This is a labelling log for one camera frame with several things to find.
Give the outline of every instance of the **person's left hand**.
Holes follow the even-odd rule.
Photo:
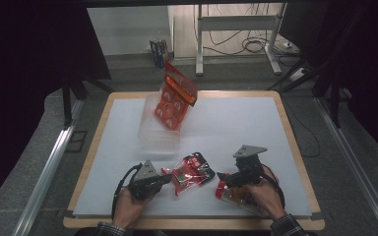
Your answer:
[[[112,224],[123,229],[128,228],[130,224],[140,218],[146,205],[153,199],[153,197],[154,196],[144,201],[138,201],[134,199],[127,188],[121,189],[118,196],[118,202],[116,202]]]

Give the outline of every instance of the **hand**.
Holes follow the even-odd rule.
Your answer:
[[[146,205],[153,199],[153,197],[154,196],[144,201],[138,201],[134,199],[127,188],[121,189],[118,201],[116,202],[115,215],[112,224],[123,229],[128,228],[130,224],[140,218]]]
[[[279,183],[279,179],[273,174],[269,167],[263,165],[263,168],[265,170],[265,174]],[[257,185],[248,184],[246,187],[248,191],[250,191],[256,203],[266,210],[273,221],[287,215],[286,211],[282,207],[281,198],[279,197],[278,192],[269,181],[262,179],[262,181],[260,181],[260,183]]]

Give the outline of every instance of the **metal frame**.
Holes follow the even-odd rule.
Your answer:
[[[72,123],[66,130],[61,131],[56,144],[45,163],[44,169],[35,184],[29,201],[24,208],[23,214],[12,233],[13,236],[29,235],[42,201],[47,194],[48,188],[50,187],[51,181],[60,163],[60,159],[63,156],[64,150],[66,149],[73,130],[76,127],[83,104],[84,102],[82,100],[76,100],[72,112]]]
[[[272,34],[269,43],[266,42],[265,51],[269,58],[275,75],[281,75],[282,70],[278,60],[275,58],[273,48],[276,37],[278,36],[279,27],[281,26],[284,16],[286,3],[282,3],[276,15],[266,16],[230,16],[230,17],[202,17],[202,5],[198,5],[198,47],[196,54],[196,75],[204,75],[204,55],[202,45],[203,31],[220,31],[220,30],[271,30]]]
[[[315,102],[319,106],[321,114],[324,117],[324,120],[327,123],[327,126],[331,134],[333,135],[334,140],[340,148],[340,151],[342,152],[349,169],[351,170],[355,180],[360,186],[360,189],[363,192],[364,197],[369,202],[374,214],[378,219],[378,193],[376,189],[374,188],[364,169],[361,167],[357,156],[355,156],[354,152],[349,146],[348,141],[346,137],[343,135],[342,130],[337,128],[336,124],[332,121],[330,116],[330,109],[326,104],[325,99],[315,98]]]

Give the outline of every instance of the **gray floor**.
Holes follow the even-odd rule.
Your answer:
[[[112,81],[105,83],[118,91],[158,90],[163,70],[157,69],[150,57],[108,57]],[[196,78],[194,60],[175,60],[181,72],[193,79],[199,89],[266,89],[279,77],[273,75],[266,58],[206,59],[204,77]],[[378,235],[378,221],[359,185],[334,142],[310,89],[308,82],[282,94],[283,103],[305,166],[311,179],[323,217],[324,230],[318,235]],[[95,133],[108,94],[86,84],[89,97],[82,110],[76,131],[86,131],[82,149],[69,144],[48,190],[31,235],[73,235],[62,220],[89,145]],[[45,113],[17,166],[0,190],[0,235],[10,235],[22,214],[34,184],[63,126],[60,90],[45,101]],[[378,191],[378,145],[347,110],[340,106],[342,131],[362,167]],[[237,235],[222,232],[221,235]]]

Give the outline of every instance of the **table frame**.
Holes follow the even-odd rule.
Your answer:
[[[202,5],[198,5],[198,44],[196,51],[196,75],[204,75],[204,47],[202,45],[203,31],[218,30],[270,30],[272,32],[269,41],[265,42],[265,52],[269,59],[275,75],[282,74],[278,59],[273,52],[276,37],[281,27],[282,18],[284,17],[284,8],[286,3],[282,3],[278,13],[274,16],[218,16],[204,17],[202,16]]]
[[[145,98],[149,92],[114,92],[105,104],[102,115],[100,117],[94,139],[91,143],[86,161],[84,163],[81,175],[76,185],[75,191],[72,195],[71,201],[68,206],[68,211],[73,212],[79,196],[82,193],[85,183],[91,171],[92,164],[95,159],[97,147],[100,143],[103,130],[109,117],[109,112],[115,99],[124,98]],[[323,218],[314,217],[321,213],[320,207],[315,197],[311,182],[309,180],[306,168],[304,166],[302,156],[297,146],[293,131],[287,119],[281,97],[275,91],[199,91],[198,97],[272,97],[275,100],[276,107],[281,116],[284,131],[287,136],[289,146],[292,150],[294,161],[298,169],[300,178],[304,185],[306,196],[311,206],[313,216],[307,218],[299,218],[297,221],[305,230],[322,230],[325,227],[325,220]],[[110,217],[96,217],[96,218],[79,218],[72,215],[65,216],[63,223],[68,228],[83,228],[83,227],[96,227],[100,222],[111,222]],[[163,229],[163,230],[270,230],[272,224],[271,219],[258,219],[251,216],[236,216],[234,218],[184,218],[184,217],[148,217],[143,216],[136,221],[130,228],[133,229]]]

